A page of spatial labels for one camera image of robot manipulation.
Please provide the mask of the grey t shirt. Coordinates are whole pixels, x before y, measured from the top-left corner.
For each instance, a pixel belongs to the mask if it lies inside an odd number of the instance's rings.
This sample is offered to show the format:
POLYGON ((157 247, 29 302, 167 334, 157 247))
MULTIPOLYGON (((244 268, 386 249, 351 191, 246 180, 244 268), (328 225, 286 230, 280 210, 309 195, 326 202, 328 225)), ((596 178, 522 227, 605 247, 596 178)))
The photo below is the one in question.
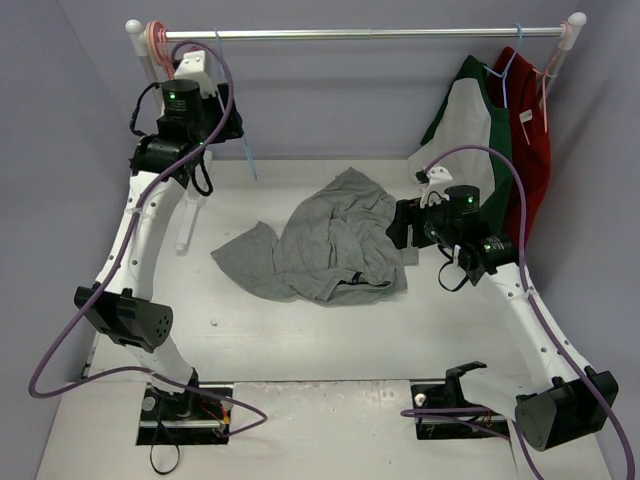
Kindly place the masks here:
POLYGON ((350 168, 305 199, 281 233, 264 222, 212 251, 220 270, 259 298, 331 306, 365 305, 406 292, 415 250, 387 234, 396 200, 350 168))

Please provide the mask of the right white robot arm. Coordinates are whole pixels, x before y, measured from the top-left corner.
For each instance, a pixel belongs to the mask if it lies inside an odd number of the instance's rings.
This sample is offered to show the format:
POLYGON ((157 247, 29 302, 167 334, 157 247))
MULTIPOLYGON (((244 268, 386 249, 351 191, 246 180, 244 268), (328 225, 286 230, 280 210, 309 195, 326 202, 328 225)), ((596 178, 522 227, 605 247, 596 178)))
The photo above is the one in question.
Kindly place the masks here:
POLYGON ((432 201, 398 201, 387 234, 398 247, 435 245, 447 265, 460 268, 459 284, 475 287, 494 304, 529 372, 528 381, 517 382, 481 361, 452 367, 442 384, 421 389, 423 414, 495 412, 513 421, 537 451, 603 428, 619 392, 615 377, 596 371, 570 345, 516 245, 481 220, 477 187, 450 186, 432 201))

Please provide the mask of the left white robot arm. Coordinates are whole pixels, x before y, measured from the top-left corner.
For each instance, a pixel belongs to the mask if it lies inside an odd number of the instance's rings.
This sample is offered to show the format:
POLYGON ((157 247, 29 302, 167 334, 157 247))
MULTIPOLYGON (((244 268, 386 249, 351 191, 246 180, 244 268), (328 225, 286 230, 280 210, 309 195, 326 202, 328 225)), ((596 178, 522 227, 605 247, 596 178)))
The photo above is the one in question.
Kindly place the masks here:
POLYGON ((218 100, 190 79, 159 84, 164 110, 153 134, 141 134, 130 160, 129 194, 112 252, 74 303, 101 334, 129 351, 151 372, 158 410, 176 419, 199 409, 198 374, 171 338, 173 311, 153 302, 158 255, 169 220, 197 167, 207 138, 219 143, 231 119, 218 100))

